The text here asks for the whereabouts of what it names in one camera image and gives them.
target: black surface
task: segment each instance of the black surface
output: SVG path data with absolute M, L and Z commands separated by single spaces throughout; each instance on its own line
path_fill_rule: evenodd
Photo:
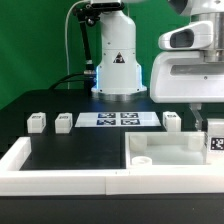
M 223 224 L 224 195 L 2 197 L 1 224 Z
M 75 122 L 80 112 L 138 111 L 156 111 L 160 118 L 164 111 L 176 111 L 182 118 L 182 130 L 194 130 L 195 120 L 187 104 L 154 104 L 149 98 L 113 103 L 90 99 L 79 91 L 31 91 L 0 111 L 1 153 L 18 137 L 28 136 L 26 119 L 32 113 L 46 112 L 47 129 L 31 136 L 33 153 L 23 169 L 122 168 L 124 133 L 162 127 L 73 128 L 67 136 L 54 134 L 54 120 L 62 112 L 72 112 Z M 202 115 L 224 118 L 223 112 L 222 104 L 207 104 Z M 1 224 L 223 224 L 223 220 L 224 194 L 0 197 Z
M 2 155 L 18 137 L 30 136 L 32 153 L 21 170 L 119 169 L 125 168 L 124 134 L 127 131 L 162 131 L 162 127 L 72 128 L 69 135 L 56 135 L 54 121 L 59 113 L 161 112 L 174 109 L 191 117 L 188 105 L 157 105 L 149 97 L 131 102 L 91 99 L 82 91 L 39 90 L 23 94 L 0 112 Z M 28 134 L 26 121 L 32 113 L 45 112 L 47 126 L 42 134 Z M 185 129 L 192 128 L 190 123 Z

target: black cable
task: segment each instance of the black cable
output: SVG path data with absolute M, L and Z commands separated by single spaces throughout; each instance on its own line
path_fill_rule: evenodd
M 53 90 L 55 89 L 58 85 L 62 84 L 62 83 L 70 83 L 70 82 L 90 82 L 93 79 L 77 79 L 77 80 L 64 80 L 64 81 L 59 81 L 57 83 L 55 83 L 54 85 L 52 85 L 49 90 Z
M 84 75 L 83 73 L 75 73 L 75 74 L 71 74 L 71 75 L 66 75 L 64 76 L 63 78 L 59 79 L 57 82 L 55 82 L 54 84 L 52 84 L 49 89 L 54 89 L 55 86 L 58 85 L 58 83 L 62 82 L 62 81 L 65 81 L 65 80 L 68 80 L 70 78 L 73 78 L 73 77 L 76 77 L 76 76 L 82 76 Z

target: white block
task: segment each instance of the white block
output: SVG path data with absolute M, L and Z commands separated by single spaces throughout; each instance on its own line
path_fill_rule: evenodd
M 163 113 L 163 126 L 168 132 L 180 132 L 181 131 L 181 119 L 175 112 Z
M 55 132 L 57 134 L 68 134 L 72 128 L 72 114 L 59 114 L 55 120 Z
M 28 133 L 42 133 L 46 126 L 46 114 L 34 113 L 27 120 Z
M 206 163 L 224 165 L 224 119 L 208 119 Z
M 133 152 L 144 152 L 147 148 L 147 136 L 141 134 L 131 135 L 129 138 L 129 146 Z

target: white robot body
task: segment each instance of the white robot body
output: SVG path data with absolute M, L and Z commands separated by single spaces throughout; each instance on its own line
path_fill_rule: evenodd
M 189 0 L 181 15 L 192 16 L 204 13 L 223 12 L 223 8 L 224 2 L 222 0 Z
M 122 11 L 101 15 L 102 61 L 97 67 L 93 97 L 128 100 L 146 93 L 136 61 L 135 23 Z
M 151 98 L 160 103 L 224 102 L 224 1 L 169 3 L 180 15 L 191 16 L 191 23 L 160 37 L 160 48 L 169 52 L 154 61 Z

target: green screen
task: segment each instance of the green screen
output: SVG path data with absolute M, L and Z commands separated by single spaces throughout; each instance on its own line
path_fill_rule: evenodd
M 0 7 L 0 108 L 22 93 L 47 89 L 67 74 L 64 24 L 74 0 L 7 0 Z M 161 34 L 186 25 L 188 18 L 175 14 L 165 0 L 126 5 L 125 13 L 137 28 L 137 60 L 143 82 L 149 86 L 153 60 L 161 50 Z M 88 28 L 95 65 L 101 60 L 100 24 Z M 85 58 L 77 18 L 69 22 L 71 73 L 82 72 Z

